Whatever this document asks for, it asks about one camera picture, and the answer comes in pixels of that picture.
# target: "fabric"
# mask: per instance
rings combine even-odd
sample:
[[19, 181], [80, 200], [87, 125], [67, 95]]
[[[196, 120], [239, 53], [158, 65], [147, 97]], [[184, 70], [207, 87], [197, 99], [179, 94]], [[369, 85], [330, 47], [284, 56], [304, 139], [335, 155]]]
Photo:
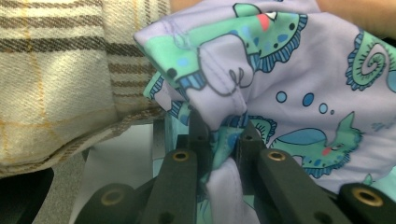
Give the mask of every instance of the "fabric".
[[396, 49], [314, 0], [215, 1], [134, 35], [159, 73], [145, 95], [211, 131], [213, 169], [252, 121], [322, 187], [396, 165]]
[[235, 161], [227, 159], [206, 184], [214, 224], [260, 224], [256, 212], [244, 202]]
[[393, 167], [389, 175], [375, 182], [371, 181], [367, 183], [372, 187], [385, 192], [394, 202], [396, 202], [396, 167]]
[[64, 161], [159, 117], [130, 36], [167, 0], [0, 1], [0, 176]]

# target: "striped cloth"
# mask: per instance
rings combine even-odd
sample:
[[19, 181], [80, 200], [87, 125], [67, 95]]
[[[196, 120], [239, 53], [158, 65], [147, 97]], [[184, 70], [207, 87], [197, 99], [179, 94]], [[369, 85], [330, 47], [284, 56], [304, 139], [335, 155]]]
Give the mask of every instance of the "striped cloth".
[[159, 117], [132, 39], [168, 0], [0, 1], [0, 176], [42, 170]]

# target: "cartoon dinosaur print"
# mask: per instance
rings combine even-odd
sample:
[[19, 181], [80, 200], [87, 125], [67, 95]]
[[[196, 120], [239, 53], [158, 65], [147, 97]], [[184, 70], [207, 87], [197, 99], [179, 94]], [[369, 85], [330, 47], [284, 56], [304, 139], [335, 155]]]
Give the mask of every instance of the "cartoon dinosaur print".
[[275, 134], [276, 122], [272, 119], [265, 119], [262, 116], [249, 116], [249, 120], [259, 132], [262, 137], [262, 141], [265, 144], [268, 144], [270, 138]]
[[[323, 131], [306, 128], [279, 136], [269, 147], [302, 158], [302, 167], [314, 178], [329, 175], [333, 169], [339, 169], [349, 162], [350, 152], [357, 149], [361, 142], [361, 131], [352, 128], [354, 117], [352, 112], [340, 121], [336, 136], [330, 144]], [[262, 140], [267, 144], [268, 138], [275, 133], [276, 123], [260, 116], [251, 118], [262, 135]]]
[[371, 174], [368, 174], [366, 177], [364, 177], [364, 180], [361, 182], [362, 184], [371, 186], [374, 183], [373, 177]]
[[[167, 94], [179, 94], [179, 100], [172, 100]], [[150, 100], [155, 100], [170, 115], [180, 120], [184, 125], [189, 124], [191, 106], [188, 102], [181, 101], [183, 95], [169, 87], [160, 73], [156, 73], [145, 88], [143, 95]]]
[[[285, 63], [299, 47], [301, 31], [308, 20], [306, 15], [262, 14], [251, 4], [235, 4], [233, 10], [236, 16], [234, 19], [194, 28], [189, 30], [188, 34], [174, 31], [176, 34], [152, 38], [140, 48], [147, 52], [151, 46], [156, 46], [156, 49], [167, 52], [148, 57], [173, 88], [193, 88], [199, 91], [210, 83], [209, 79], [212, 78], [212, 74], [206, 74], [201, 69], [200, 55], [205, 43], [226, 35], [237, 37], [245, 50], [245, 57], [252, 73], [258, 70], [264, 73], [271, 72], [276, 62]], [[235, 86], [248, 86], [249, 81], [244, 79], [251, 79], [251, 75], [247, 74], [246, 69], [222, 69], [224, 76], [231, 77]], [[228, 94], [232, 93], [233, 88], [230, 88]]]
[[383, 74], [388, 74], [388, 87], [396, 92], [396, 50], [377, 37], [360, 30], [355, 38], [355, 49], [348, 56], [346, 84], [353, 91], [364, 91]]
[[212, 168], [218, 169], [230, 157], [239, 135], [248, 125], [248, 114], [229, 116], [218, 130], [210, 132], [211, 148], [214, 152]]

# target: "gray surface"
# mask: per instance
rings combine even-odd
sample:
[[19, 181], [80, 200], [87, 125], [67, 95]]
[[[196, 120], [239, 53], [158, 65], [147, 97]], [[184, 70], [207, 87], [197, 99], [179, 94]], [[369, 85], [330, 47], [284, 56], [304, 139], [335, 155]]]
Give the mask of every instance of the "gray surface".
[[34, 224], [68, 223], [78, 194], [84, 164], [81, 154], [77, 154], [53, 167], [55, 176]]
[[121, 136], [90, 150], [82, 181], [71, 212], [74, 223], [79, 211], [100, 188], [121, 183], [136, 189], [152, 178], [153, 125], [135, 125]]

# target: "blue polka dot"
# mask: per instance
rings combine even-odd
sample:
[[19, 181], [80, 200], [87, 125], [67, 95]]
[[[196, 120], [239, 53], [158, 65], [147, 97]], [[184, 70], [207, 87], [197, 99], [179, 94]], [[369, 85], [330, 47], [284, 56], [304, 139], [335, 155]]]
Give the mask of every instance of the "blue polka dot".
[[248, 26], [242, 27], [242, 32], [244, 33], [245, 36], [251, 37], [250, 36], [250, 28]]
[[287, 99], [288, 99], [288, 95], [283, 91], [278, 92], [276, 95], [276, 100], [281, 104], [285, 103]]
[[316, 160], [315, 163], [314, 163], [314, 166], [319, 166], [320, 163], [321, 163], [321, 160]]
[[314, 102], [314, 93], [308, 93], [303, 99], [303, 106], [310, 106]]
[[319, 106], [319, 112], [320, 112], [320, 114], [326, 114], [326, 113], [327, 113], [327, 109], [328, 109], [328, 107], [327, 107], [326, 104], [321, 104], [321, 105]]
[[279, 35], [279, 36], [277, 37], [277, 41], [278, 41], [279, 43], [282, 43], [283, 41], [287, 40], [288, 37], [289, 37], [288, 35]]
[[259, 38], [258, 37], [254, 38], [253, 42], [256, 46], [259, 46]]
[[230, 34], [231, 34], [231, 35], [238, 35], [238, 31], [237, 31], [237, 30], [231, 30], [231, 31], [230, 31]]
[[388, 86], [391, 91], [396, 92], [396, 71], [390, 71], [388, 75]]
[[177, 60], [177, 64], [179, 66], [187, 66], [187, 65], [189, 65], [189, 60], [187, 58], [181, 58], [181, 59]]

